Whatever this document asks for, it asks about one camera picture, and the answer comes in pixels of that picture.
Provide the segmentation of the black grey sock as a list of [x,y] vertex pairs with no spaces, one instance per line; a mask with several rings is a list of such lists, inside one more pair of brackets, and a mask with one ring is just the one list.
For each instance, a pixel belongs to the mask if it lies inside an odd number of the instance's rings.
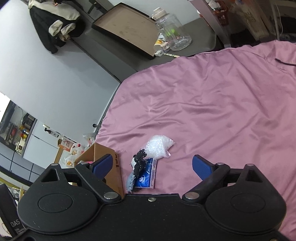
[[132,172],[127,178],[126,182],[126,191],[128,193],[132,193],[132,190],[135,185],[136,178],[139,177],[141,171],[144,169],[145,165],[147,164],[147,154],[145,149],[140,149],[132,158],[131,166]]

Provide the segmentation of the clear plastic jar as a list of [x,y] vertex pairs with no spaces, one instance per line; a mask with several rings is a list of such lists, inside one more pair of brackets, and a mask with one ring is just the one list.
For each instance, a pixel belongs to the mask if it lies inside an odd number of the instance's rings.
[[181,51],[191,44],[192,38],[174,14],[167,13],[162,8],[156,8],[152,19],[172,51]]

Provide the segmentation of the black and cream jacket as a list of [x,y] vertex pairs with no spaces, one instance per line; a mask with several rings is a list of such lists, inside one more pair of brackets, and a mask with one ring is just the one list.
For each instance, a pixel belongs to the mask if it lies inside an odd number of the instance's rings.
[[39,39],[52,54],[86,28],[80,12],[60,1],[29,1],[28,9]]

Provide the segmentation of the cardboard box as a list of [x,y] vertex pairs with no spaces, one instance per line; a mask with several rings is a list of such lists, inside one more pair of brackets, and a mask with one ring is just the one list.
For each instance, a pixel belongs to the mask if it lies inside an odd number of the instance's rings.
[[110,188],[124,197],[119,155],[113,149],[94,143],[76,158],[74,166],[81,161],[90,164],[91,172],[98,179],[105,180]]

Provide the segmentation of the red basket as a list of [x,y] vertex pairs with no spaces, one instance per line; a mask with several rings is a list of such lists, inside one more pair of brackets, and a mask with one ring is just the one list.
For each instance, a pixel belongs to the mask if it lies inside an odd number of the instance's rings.
[[219,4],[219,8],[214,10],[214,15],[217,17],[223,27],[229,25],[228,7],[224,1],[215,1]]

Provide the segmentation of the white refrigerator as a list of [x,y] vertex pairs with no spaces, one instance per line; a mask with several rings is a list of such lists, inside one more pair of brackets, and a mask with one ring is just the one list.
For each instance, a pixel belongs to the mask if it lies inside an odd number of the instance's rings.
[[61,135],[37,120],[29,136],[23,157],[33,164],[47,168],[58,154]]

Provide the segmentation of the small snack packets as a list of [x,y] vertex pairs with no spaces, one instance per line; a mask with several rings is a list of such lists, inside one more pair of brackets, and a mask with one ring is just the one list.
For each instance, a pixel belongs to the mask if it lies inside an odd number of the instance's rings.
[[178,58],[180,56],[175,55],[175,54],[170,54],[170,47],[168,45],[168,42],[165,40],[164,36],[159,33],[158,38],[154,44],[154,55],[156,57],[161,57],[163,55],[173,57],[173,58]]

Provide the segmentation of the shallow brown tray box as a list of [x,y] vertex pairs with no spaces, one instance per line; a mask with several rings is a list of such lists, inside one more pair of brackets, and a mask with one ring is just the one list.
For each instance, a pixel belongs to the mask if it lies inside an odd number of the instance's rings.
[[154,59],[154,44],[159,32],[145,13],[125,3],[119,3],[92,23],[92,28]]

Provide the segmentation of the pink bed sheet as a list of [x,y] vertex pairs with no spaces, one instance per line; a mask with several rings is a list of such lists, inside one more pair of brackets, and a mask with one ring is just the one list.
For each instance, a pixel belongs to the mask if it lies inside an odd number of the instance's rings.
[[174,141],[158,161],[151,193],[184,194],[200,182],[198,154],[232,168],[255,164],[282,195],[280,231],[295,240],[295,44],[271,41],[178,57],[127,78],[96,142],[131,159],[155,135]]

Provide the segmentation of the plastic bag of groceries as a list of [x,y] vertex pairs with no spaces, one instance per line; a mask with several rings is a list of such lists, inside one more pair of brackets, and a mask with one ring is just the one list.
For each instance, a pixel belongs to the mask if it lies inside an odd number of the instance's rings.
[[70,154],[64,159],[66,167],[74,167],[75,160],[90,148],[95,141],[95,137],[96,133],[86,133],[83,135],[83,138],[86,141],[85,144],[73,143],[69,151]]

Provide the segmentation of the blue tissue pack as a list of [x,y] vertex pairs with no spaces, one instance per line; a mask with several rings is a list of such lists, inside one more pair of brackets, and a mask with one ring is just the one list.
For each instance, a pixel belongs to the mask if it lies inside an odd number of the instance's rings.
[[144,168],[140,171],[139,176],[135,179],[135,188],[154,189],[157,160],[153,158],[145,159]]

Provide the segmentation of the clear bubble wrap bag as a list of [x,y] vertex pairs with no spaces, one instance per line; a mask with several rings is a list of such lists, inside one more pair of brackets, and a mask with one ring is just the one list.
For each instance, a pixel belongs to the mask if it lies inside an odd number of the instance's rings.
[[147,158],[159,160],[171,156],[169,149],[174,144],[175,142],[165,135],[154,135],[143,145],[142,149],[144,149]]

